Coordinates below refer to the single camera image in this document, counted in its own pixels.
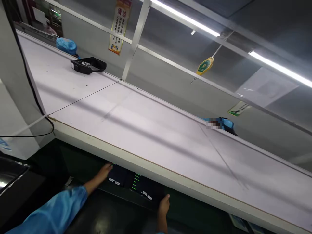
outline blue cap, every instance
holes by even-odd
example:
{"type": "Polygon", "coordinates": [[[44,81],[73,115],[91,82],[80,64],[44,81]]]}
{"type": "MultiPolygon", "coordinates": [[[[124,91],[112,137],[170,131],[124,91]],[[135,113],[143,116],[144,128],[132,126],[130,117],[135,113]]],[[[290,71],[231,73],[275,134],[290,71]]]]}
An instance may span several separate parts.
{"type": "Polygon", "coordinates": [[[56,48],[70,55],[75,55],[76,50],[77,50],[77,45],[71,39],[60,37],[56,39],[56,48]]]}

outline yellow tag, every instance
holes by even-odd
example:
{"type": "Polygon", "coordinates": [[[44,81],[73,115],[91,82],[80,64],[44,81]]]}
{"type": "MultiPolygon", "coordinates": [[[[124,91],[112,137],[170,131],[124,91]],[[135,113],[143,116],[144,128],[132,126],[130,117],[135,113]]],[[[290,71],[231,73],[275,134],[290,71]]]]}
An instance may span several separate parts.
{"type": "Polygon", "coordinates": [[[197,71],[196,71],[196,74],[198,75],[202,75],[204,74],[206,71],[208,71],[211,67],[212,67],[212,64],[214,63],[214,57],[210,57],[210,58],[207,58],[205,61],[203,61],[197,71]]]}

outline hand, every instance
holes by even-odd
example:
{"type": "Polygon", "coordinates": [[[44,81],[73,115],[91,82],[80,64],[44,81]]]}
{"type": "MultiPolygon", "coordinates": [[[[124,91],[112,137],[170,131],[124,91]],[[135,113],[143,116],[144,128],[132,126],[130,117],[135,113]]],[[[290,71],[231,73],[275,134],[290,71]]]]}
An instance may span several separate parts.
{"type": "Polygon", "coordinates": [[[98,172],[98,174],[94,177],[95,180],[102,183],[108,176],[108,173],[113,169],[113,165],[111,162],[106,163],[98,172]]]}
{"type": "Polygon", "coordinates": [[[158,214],[159,215],[167,215],[167,212],[169,210],[170,202],[169,202],[169,197],[170,195],[167,194],[159,203],[159,208],[158,208],[158,214]]]}

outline label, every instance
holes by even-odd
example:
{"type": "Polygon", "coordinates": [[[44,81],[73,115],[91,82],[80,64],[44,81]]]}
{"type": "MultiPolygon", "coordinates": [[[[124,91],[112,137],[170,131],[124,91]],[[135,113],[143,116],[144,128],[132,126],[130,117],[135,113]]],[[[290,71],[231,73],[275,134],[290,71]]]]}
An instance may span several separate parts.
{"type": "MultiPolygon", "coordinates": [[[[126,32],[131,4],[132,0],[117,0],[115,7],[115,16],[111,29],[119,35],[124,36],[126,32]]],[[[120,40],[120,38],[116,36],[110,35],[110,44],[108,47],[110,51],[120,55],[122,45],[123,40],[120,40]]]]}
{"type": "Polygon", "coordinates": [[[206,71],[208,71],[211,67],[212,67],[212,64],[214,63],[214,57],[210,57],[208,59],[206,59],[205,61],[203,61],[197,71],[196,71],[196,74],[198,75],[202,75],[204,74],[206,71]]]}
{"type": "Polygon", "coordinates": [[[243,113],[243,111],[247,110],[248,108],[250,108],[250,106],[247,103],[240,101],[238,104],[232,107],[228,111],[228,113],[237,117],[240,116],[240,114],[243,113]]]}
{"type": "Polygon", "coordinates": [[[5,150],[11,151],[11,148],[8,145],[8,143],[6,143],[6,141],[4,139],[2,139],[2,138],[0,138],[0,147],[5,149],[5,150]]]}

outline fluorescent light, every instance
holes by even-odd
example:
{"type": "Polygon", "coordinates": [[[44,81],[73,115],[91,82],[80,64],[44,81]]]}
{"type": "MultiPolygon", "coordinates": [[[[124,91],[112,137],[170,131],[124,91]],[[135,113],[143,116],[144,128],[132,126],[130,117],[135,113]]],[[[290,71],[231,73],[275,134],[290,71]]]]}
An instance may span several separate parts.
{"type": "Polygon", "coordinates": [[[164,3],[161,3],[161,2],[158,1],[158,0],[151,0],[151,1],[152,1],[153,3],[155,3],[155,4],[157,4],[158,6],[160,6],[160,7],[164,8],[164,9],[166,9],[167,11],[171,12],[172,14],[174,14],[174,15],[176,15],[176,16],[178,16],[178,17],[184,19],[184,20],[186,20],[187,22],[189,22],[189,23],[191,23],[191,24],[193,24],[193,25],[195,25],[195,26],[197,26],[197,27],[203,29],[204,31],[210,33],[211,35],[213,35],[213,36],[215,36],[215,37],[220,36],[220,34],[217,33],[216,31],[213,31],[212,29],[206,27],[205,25],[203,25],[203,24],[197,22],[197,21],[194,20],[194,19],[191,19],[190,17],[188,17],[188,16],[182,14],[181,12],[178,12],[178,11],[174,10],[173,8],[171,8],[171,7],[167,6],[167,5],[165,5],[164,3]]]}
{"type": "Polygon", "coordinates": [[[52,10],[52,9],[51,9],[51,11],[53,11],[53,12],[55,12],[55,13],[57,13],[58,15],[60,15],[60,16],[61,16],[61,14],[60,14],[60,13],[58,13],[57,11],[55,11],[55,10],[52,10]]]}
{"type": "Polygon", "coordinates": [[[252,57],[266,63],[267,65],[269,65],[273,68],[275,68],[276,70],[280,71],[281,73],[284,73],[285,75],[290,76],[291,78],[294,78],[295,80],[297,80],[297,81],[309,86],[310,88],[312,88],[312,81],[308,80],[307,78],[304,78],[304,77],[298,75],[297,73],[294,73],[293,71],[287,69],[286,67],[283,67],[283,66],[281,66],[281,65],[279,65],[279,64],[277,64],[271,60],[268,60],[265,57],[262,57],[261,55],[257,54],[254,51],[249,52],[249,54],[252,57]]]}

